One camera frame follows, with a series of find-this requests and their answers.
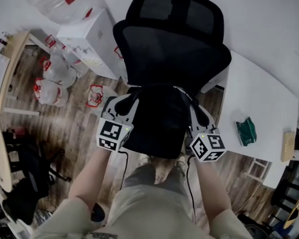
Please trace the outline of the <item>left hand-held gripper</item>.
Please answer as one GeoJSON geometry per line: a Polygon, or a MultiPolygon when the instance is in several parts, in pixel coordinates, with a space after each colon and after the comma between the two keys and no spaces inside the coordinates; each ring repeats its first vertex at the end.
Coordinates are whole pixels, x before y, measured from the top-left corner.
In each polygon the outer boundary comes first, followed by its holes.
{"type": "Polygon", "coordinates": [[[103,114],[97,128],[97,146],[110,151],[119,151],[127,142],[134,126],[132,125],[139,99],[136,98],[130,109],[130,95],[111,96],[103,107],[103,114]],[[114,116],[124,116],[123,122],[114,116]]]}

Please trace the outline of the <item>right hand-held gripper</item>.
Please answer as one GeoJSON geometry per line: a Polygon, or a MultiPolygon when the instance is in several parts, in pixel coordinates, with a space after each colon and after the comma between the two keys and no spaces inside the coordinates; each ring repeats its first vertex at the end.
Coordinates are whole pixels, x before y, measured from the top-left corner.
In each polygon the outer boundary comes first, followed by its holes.
{"type": "Polygon", "coordinates": [[[214,118],[201,105],[198,105],[196,112],[193,105],[189,108],[189,156],[196,157],[198,161],[217,161],[226,152],[226,148],[214,118]]]}

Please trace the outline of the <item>black mesh office chair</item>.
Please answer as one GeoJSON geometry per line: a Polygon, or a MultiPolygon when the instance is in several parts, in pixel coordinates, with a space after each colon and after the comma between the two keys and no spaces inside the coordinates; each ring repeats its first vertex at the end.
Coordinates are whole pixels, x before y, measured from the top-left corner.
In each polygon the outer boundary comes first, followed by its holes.
{"type": "Polygon", "coordinates": [[[128,83],[171,83],[198,93],[231,63],[224,16],[210,0],[133,0],[113,35],[128,83]]]}

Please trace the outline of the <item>person's right forearm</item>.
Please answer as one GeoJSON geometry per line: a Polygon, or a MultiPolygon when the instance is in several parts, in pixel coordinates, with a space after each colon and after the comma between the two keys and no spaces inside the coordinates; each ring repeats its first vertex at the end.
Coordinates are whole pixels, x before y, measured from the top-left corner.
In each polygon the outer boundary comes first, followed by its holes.
{"type": "Polygon", "coordinates": [[[211,223],[220,213],[231,209],[230,198],[214,166],[210,162],[199,162],[197,159],[194,162],[204,210],[211,223]]]}

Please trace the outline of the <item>person's left forearm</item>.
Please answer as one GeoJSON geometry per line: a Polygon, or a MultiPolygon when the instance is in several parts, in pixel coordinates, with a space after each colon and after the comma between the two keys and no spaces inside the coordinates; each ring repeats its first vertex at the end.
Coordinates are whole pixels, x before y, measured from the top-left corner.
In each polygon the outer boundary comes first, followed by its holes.
{"type": "Polygon", "coordinates": [[[68,198],[80,198],[93,210],[100,194],[111,151],[99,148],[75,178],[68,194],[68,198]]]}

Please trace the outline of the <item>black office chair with wheels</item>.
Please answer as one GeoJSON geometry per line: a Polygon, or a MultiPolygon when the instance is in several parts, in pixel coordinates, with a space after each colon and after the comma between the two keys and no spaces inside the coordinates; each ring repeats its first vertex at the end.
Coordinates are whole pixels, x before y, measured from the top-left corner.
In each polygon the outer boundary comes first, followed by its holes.
{"type": "Polygon", "coordinates": [[[49,194],[49,188],[55,183],[53,176],[70,182],[70,177],[64,178],[51,168],[53,161],[65,154],[64,149],[57,150],[50,158],[45,154],[45,141],[37,143],[27,132],[20,136],[14,130],[2,133],[7,153],[16,151],[19,161],[10,161],[11,172],[22,171],[22,178],[6,194],[2,206],[14,220],[21,220],[31,225],[38,201],[49,194]]]}

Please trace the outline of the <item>person's right shoe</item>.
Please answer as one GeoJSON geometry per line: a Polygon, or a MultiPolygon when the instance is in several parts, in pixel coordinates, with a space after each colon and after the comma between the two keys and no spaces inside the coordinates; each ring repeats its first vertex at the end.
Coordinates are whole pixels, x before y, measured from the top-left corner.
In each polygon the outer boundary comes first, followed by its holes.
{"type": "Polygon", "coordinates": [[[187,157],[184,153],[181,153],[176,161],[176,165],[180,167],[182,170],[187,166],[187,157]]]}

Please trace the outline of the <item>person's shoe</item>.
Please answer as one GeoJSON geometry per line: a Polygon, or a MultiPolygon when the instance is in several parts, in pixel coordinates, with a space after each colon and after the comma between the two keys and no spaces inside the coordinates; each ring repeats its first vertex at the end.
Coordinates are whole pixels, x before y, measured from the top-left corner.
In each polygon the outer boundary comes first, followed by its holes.
{"type": "Polygon", "coordinates": [[[152,166],[152,158],[147,155],[143,155],[140,158],[140,166],[139,168],[149,168],[152,166]]]}
{"type": "Polygon", "coordinates": [[[181,153],[176,161],[176,165],[180,167],[182,170],[187,166],[187,157],[184,153],[181,153]]]}

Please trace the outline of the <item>green crumpled bag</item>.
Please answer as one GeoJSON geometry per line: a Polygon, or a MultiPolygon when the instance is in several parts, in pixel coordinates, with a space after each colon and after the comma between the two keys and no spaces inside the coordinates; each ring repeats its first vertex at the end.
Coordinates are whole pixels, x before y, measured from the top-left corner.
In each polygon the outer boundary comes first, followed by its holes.
{"type": "Polygon", "coordinates": [[[248,146],[257,141],[256,128],[250,117],[243,122],[236,121],[235,126],[242,146],[248,146]]]}

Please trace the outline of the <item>person's left shoe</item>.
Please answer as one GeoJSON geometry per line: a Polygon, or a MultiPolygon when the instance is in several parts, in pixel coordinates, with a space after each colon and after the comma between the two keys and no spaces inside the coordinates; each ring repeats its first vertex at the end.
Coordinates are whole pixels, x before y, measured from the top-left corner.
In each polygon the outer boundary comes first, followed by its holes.
{"type": "Polygon", "coordinates": [[[149,168],[152,166],[152,158],[147,155],[143,155],[140,158],[140,166],[139,168],[149,168]]]}

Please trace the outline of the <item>white table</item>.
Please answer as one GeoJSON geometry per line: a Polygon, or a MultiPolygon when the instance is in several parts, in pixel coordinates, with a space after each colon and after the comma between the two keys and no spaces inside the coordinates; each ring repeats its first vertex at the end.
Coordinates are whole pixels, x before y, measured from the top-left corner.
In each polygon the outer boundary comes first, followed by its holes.
{"type": "Polygon", "coordinates": [[[226,75],[213,78],[224,86],[217,127],[228,151],[269,163],[260,181],[275,189],[289,164],[281,161],[284,134],[297,129],[299,102],[268,72],[234,51],[231,56],[226,75]],[[235,122],[246,118],[254,123],[257,140],[243,146],[235,122]]]}

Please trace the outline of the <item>light wooden block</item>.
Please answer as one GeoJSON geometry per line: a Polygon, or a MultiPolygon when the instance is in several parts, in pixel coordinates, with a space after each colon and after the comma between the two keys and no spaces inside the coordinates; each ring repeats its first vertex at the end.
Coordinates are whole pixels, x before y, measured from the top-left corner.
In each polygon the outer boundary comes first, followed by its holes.
{"type": "Polygon", "coordinates": [[[281,162],[287,162],[294,157],[295,135],[296,133],[294,131],[284,133],[281,162]]]}

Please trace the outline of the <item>rectangular wooden table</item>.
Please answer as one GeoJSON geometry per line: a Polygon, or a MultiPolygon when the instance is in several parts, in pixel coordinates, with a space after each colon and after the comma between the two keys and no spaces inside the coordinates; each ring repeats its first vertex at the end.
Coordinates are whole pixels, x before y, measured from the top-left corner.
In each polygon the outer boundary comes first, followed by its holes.
{"type": "Polygon", "coordinates": [[[3,51],[3,55],[9,58],[10,62],[5,72],[1,89],[0,89],[0,114],[2,112],[6,112],[6,113],[29,115],[29,116],[40,115],[40,112],[5,107],[5,102],[8,98],[8,89],[11,84],[13,73],[17,67],[17,64],[23,53],[26,43],[29,40],[30,40],[29,31],[22,31],[17,34],[14,34],[3,51]]]}

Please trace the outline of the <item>large clear dispenser bottle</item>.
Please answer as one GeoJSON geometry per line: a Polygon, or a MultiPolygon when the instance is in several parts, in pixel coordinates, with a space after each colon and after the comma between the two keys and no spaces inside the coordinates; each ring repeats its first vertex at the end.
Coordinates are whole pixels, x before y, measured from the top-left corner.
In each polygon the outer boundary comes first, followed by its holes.
{"type": "Polygon", "coordinates": [[[26,0],[43,16],[59,25],[80,23],[100,10],[98,0],[26,0]]]}

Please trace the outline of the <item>yellow board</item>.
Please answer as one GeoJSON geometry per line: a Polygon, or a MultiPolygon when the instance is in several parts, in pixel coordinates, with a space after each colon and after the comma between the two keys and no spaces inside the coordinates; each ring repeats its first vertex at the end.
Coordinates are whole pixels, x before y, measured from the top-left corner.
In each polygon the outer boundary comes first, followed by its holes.
{"type": "Polygon", "coordinates": [[[295,204],[295,207],[292,209],[288,219],[286,220],[285,224],[284,224],[284,229],[287,229],[288,227],[290,227],[294,221],[297,219],[297,217],[299,216],[299,199],[295,204]]]}

